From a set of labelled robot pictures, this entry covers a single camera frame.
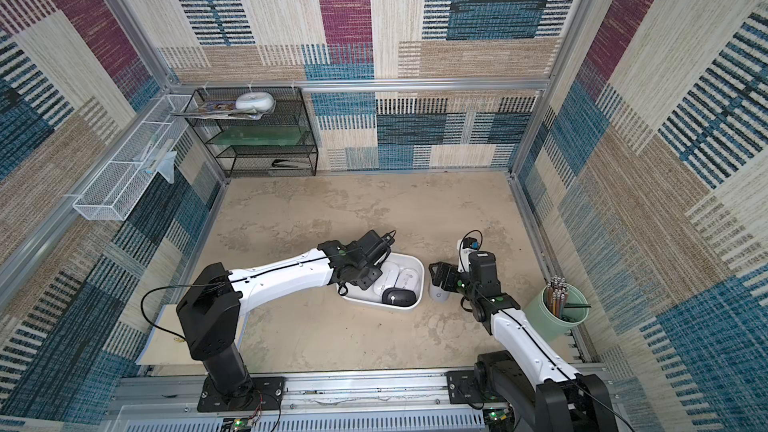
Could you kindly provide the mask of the matte white mouse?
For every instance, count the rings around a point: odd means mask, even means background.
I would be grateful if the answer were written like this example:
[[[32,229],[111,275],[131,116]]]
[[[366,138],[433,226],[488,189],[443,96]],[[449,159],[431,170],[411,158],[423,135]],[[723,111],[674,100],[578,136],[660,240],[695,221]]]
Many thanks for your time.
[[[409,290],[417,293],[421,286],[420,274],[412,268],[401,269],[395,283],[395,287],[398,289]]]

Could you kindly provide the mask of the black Lecoo mouse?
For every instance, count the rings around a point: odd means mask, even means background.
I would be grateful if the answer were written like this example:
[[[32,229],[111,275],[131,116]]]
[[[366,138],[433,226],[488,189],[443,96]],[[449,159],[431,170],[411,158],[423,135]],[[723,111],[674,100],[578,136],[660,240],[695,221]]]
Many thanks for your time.
[[[416,304],[417,300],[416,293],[396,287],[385,290],[381,298],[383,304],[401,308],[411,307]]]

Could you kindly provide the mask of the glossy white mouse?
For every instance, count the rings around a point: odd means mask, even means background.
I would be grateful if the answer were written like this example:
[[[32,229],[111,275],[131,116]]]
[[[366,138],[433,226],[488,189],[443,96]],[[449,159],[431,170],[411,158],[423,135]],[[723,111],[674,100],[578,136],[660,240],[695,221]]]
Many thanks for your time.
[[[400,269],[393,264],[383,264],[381,270],[382,275],[373,284],[373,291],[379,297],[385,290],[395,286],[400,274]]]

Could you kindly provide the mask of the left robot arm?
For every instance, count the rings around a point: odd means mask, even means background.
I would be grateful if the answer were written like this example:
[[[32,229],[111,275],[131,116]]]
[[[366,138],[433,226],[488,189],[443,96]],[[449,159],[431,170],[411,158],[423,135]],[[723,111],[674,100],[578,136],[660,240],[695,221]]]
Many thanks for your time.
[[[176,305],[191,358],[204,365],[214,390],[226,399],[251,396],[253,381],[235,345],[239,318],[306,289],[367,289],[381,276],[393,243],[391,235],[370,230],[348,244],[322,242],[294,258],[263,266],[207,266]]]

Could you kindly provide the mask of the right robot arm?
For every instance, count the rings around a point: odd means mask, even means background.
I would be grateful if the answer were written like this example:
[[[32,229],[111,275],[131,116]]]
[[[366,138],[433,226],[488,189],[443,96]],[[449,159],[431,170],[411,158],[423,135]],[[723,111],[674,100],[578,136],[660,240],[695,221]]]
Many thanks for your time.
[[[478,356],[472,380],[480,395],[503,399],[533,431],[619,429],[606,384],[558,357],[502,291],[494,259],[484,263],[474,255],[467,272],[437,262],[429,273],[433,286],[469,303],[475,320],[504,347]]]

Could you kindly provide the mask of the grey speckled mouse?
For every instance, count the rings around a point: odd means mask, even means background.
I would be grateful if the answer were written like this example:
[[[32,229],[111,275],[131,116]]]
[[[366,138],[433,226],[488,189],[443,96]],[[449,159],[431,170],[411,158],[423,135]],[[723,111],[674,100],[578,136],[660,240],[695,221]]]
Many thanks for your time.
[[[443,303],[448,300],[450,293],[433,283],[429,284],[429,296],[434,302]]]

